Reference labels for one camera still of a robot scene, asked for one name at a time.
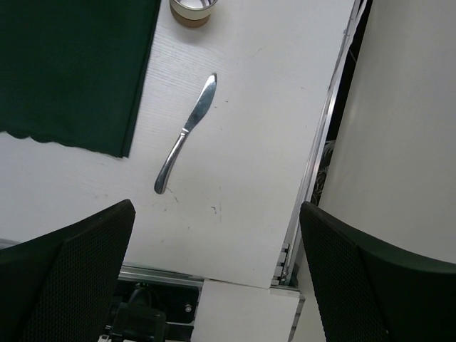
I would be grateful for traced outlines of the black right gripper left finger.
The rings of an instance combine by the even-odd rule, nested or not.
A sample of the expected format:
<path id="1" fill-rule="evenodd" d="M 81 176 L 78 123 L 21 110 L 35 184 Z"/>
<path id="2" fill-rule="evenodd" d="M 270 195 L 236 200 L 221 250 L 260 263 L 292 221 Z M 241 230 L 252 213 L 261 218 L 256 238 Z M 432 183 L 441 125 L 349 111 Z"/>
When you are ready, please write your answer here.
<path id="1" fill-rule="evenodd" d="M 125 199 L 1 249 L 1 340 L 97 341 L 134 221 Z"/>

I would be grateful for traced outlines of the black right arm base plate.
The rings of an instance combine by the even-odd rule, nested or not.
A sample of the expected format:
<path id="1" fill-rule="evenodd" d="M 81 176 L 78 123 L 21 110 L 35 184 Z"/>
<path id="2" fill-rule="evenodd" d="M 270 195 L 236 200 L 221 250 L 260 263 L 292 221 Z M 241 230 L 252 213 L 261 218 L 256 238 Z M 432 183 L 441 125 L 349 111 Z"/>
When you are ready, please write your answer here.
<path id="1" fill-rule="evenodd" d="M 202 281 L 119 280 L 101 341 L 191 341 Z"/>

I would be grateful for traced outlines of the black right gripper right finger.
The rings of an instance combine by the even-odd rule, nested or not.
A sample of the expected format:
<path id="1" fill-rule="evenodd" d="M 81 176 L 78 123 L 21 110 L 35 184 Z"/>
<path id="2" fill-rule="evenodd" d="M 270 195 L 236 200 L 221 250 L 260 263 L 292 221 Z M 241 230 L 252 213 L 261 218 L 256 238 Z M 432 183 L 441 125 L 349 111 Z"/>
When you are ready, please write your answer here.
<path id="1" fill-rule="evenodd" d="M 455 265 L 398 248 L 310 202 L 306 260 L 327 341 L 454 341 Z"/>

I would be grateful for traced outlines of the dark green cloth napkin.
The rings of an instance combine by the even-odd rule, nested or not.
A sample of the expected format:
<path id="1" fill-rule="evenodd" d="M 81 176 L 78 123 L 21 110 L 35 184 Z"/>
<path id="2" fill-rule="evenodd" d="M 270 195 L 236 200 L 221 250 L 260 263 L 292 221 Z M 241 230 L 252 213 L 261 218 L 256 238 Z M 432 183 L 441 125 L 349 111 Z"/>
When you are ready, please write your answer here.
<path id="1" fill-rule="evenodd" d="M 1 130 L 130 153 L 159 1 L 3 1 Z"/>

